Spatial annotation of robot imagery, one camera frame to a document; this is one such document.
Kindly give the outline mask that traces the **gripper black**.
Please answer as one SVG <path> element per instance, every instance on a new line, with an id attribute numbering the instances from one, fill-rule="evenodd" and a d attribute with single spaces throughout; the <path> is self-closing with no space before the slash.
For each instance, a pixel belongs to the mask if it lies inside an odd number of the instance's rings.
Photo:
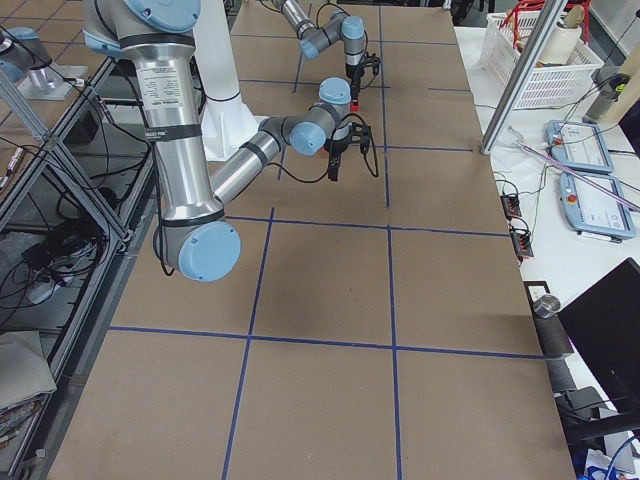
<path id="1" fill-rule="evenodd" d="M 330 139 L 329 140 L 329 180 L 337 181 L 337 165 L 341 165 L 341 155 L 349 148 L 350 140 L 344 139 Z"/>
<path id="2" fill-rule="evenodd" d="M 364 75 L 364 66 L 362 64 L 358 65 L 345 65 L 345 73 L 350 83 L 350 95 L 351 95 L 351 103 L 359 104 L 359 96 L 360 96 L 360 81 Z"/>

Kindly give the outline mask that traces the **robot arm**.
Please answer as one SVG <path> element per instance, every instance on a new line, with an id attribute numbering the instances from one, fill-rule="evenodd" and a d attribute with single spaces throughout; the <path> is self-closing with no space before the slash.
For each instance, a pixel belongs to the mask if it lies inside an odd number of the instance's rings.
<path id="1" fill-rule="evenodd" d="M 220 1 L 88 1 L 87 46 L 130 60 L 158 156 L 159 259 L 185 277 L 227 275 L 241 240 L 225 208 L 284 148 L 311 156 L 348 131 L 347 81 L 332 77 L 299 116 L 256 117 L 244 104 Z"/>
<path id="2" fill-rule="evenodd" d="M 366 35 L 361 17 L 344 11 L 334 12 L 323 26 L 317 26 L 297 1 L 274 0 L 273 7 L 294 30 L 303 56 L 315 59 L 332 45 L 341 42 L 345 56 L 345 73 L 350 81 L 351 111 L 359 110 L 361 79 L 366 60 Z"/>

